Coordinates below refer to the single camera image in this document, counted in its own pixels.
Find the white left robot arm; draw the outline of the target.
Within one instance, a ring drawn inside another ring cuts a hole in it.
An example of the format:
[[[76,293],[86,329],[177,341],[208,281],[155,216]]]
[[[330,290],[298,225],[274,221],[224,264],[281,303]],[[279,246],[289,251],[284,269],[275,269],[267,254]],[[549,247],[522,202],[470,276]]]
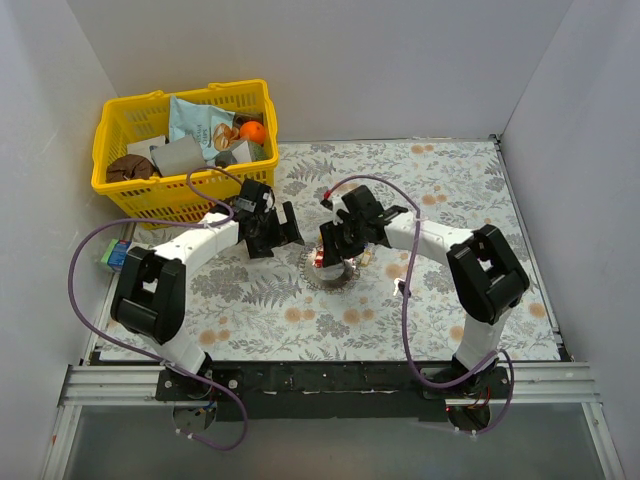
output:
[[[290,243],[303,244],[292,203],[278,206],[270,186],[245,180],[237,195],[211,208],[194,228],[150,249],[130,249],[120,272],[111,318],[181,369],[178,387],[193,400],[211,392],[213,377],[203,369],[210,357],[184,326],[187,280],[240,243],[251,259],[270,258],[275,248]]]

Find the red key tag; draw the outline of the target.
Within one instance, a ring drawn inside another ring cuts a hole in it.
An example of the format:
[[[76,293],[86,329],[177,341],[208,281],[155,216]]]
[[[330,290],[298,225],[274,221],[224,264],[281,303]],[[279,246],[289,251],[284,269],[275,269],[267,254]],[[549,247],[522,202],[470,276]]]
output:
[[[322,252],[317,252],[314,258],[314,266],[316,268],[322,268],[324,262],[324,254]]]

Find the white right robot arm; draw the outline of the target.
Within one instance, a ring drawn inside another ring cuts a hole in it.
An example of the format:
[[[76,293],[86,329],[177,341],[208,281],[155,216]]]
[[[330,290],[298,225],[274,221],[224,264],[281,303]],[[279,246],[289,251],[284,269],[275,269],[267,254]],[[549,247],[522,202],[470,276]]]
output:
[[[454,387],[475,397],[489,384],[486,371],[498,355],[507,318],[530,286],[524,268],[501,231],[492,225],[469,230],[422,218],[416,208],[383,208],[364,185],[322,206],[333,214],[320,227],[322,257],[315,265],[331,268],[362,254],[369,244],[409,252],[447,267],[466,317],[461,343],[453,355],[453,378],[428,386]]]

